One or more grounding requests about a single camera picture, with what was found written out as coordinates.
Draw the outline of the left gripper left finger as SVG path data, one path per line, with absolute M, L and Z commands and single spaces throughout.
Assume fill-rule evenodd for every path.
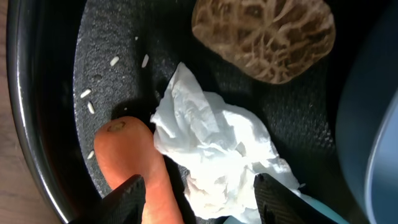
M 141 224 L 145 203 L 144 178 L 134 175 L 69 224 Z

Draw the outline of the white tissue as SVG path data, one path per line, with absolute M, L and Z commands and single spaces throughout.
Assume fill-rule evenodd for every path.
M 184 196 L 197 217 L 259 223 L 254 179 L 262 173 L 299 192 L 298 180 L 264 123 L 247 109 L 203 91 L 183 63 L 150 120 L 155 148 L 188 170 Z

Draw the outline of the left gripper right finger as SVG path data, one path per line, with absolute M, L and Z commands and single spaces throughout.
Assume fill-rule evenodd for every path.
M 269 174 L 255 176 L 254 193 L 261 222 L 265 224 L 333 224 L 335 222 Z

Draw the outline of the light blue bowl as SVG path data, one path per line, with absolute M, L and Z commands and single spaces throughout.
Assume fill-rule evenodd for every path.
M 397 91 L 345 91 L 336 145 L 345 181 L 368 221 L 397 223 Z M 344 222 L 326 205 L 301 199 L 334 223 Z

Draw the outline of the orange carrot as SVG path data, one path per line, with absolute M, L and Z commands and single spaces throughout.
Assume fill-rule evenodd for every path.
M 143 177 L 143 223 L 183 223 L 163 155 L 154 147 L 153 134 L 141 120 L 125 116 L 106 123 L 95 134 L 94 150 L 111 189 L 134 175 Z

